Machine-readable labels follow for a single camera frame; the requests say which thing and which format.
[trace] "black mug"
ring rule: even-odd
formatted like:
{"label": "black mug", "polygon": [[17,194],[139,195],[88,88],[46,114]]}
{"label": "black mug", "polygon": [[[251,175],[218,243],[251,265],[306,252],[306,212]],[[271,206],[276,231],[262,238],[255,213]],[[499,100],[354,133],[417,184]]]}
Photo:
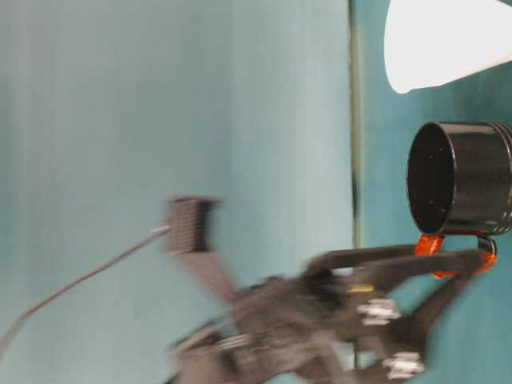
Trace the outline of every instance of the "black mug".
{"label": "black mug", "polygon": [[424,234],[503,234],[512,229],[512,128],[428,122],[407,167],[410,212]]}

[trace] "cable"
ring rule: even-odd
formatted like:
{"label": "cable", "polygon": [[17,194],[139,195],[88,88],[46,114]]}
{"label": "cable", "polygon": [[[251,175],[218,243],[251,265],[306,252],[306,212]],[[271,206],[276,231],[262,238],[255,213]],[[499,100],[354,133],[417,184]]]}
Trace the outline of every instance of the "cable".
{"label": "cable", "polygon": [[164,226],[161,228],[157,228],[156,230],[152,230],[150,236],[142,240],[140,243],[135,244],[131,248],[128,248],[121,254],[117,255],[115,258],[112,258],[108,262],[105,262],[104,264],[101,264],[97,268],[94,268],[90,272],[87,272],[86,274],[83,274],[81,276],[78,276],[75,280],[68,283],[67,285],[59,288],[52,294],[50,294],[48,297],[44,298],[43,300],[37,302],[32,307],[30,307],[28,310],[23,312],[20,316],[14,320],[14,322],[11,324],[11,326],[7,329],[7,331],[2,335],[0,338],[0,361],[3,359],[7,349],[9,348],[10,344],[20,331],[20,329],[23,327],[25,322],[32,316],[35,312],[43,308],[46,304],[49,304],[53,300],[55,300],[57,297],[59,297],[61,294],[67,292],[74,286],[80,284],[81,282],[84,282],[88,278],[92,278],[96,274],[99,274],[100,272],[103,272],[104,270],[114,266],[115,264],[122,261],[124,258],[130,256],[134,252],[140,250],[144,246],[147,246],[152,241],[156,240],[157,238],[160,238],[164,234],[168,234],[170,232],[170,228],[168,226]]}

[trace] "teal wall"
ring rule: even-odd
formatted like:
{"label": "teal wall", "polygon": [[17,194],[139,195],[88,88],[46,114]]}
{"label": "teal wall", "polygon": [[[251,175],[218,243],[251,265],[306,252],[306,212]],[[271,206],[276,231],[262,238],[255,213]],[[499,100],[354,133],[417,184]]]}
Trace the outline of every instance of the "teal wall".
{"label": "teal wall", "polygon": [[[350,247],[345,1],[0,2],[0,328],[213,194],[241,283]],[[222,312],[155,244],[31,319],[0,382],[161,382]]]}
{"label": "teal wall", "polygon": [[[377,246],[415,242],[406,199],[406,161],[412,139],[429,120],[512,123],[512,65],[506,64],[435,89],[396,94],[384,70],[383,36],[389,1],[352,1],[354,120],[358,130],[357,216],[359,243]],[[481,276],[437,329],[433,368],[416,382],[508,382],[512,333],[512,237],[498,240],[500,259]],[[451,241],[447,248],[474,246]],[[408,283],[397,294],[404,308],[437,282]]]}

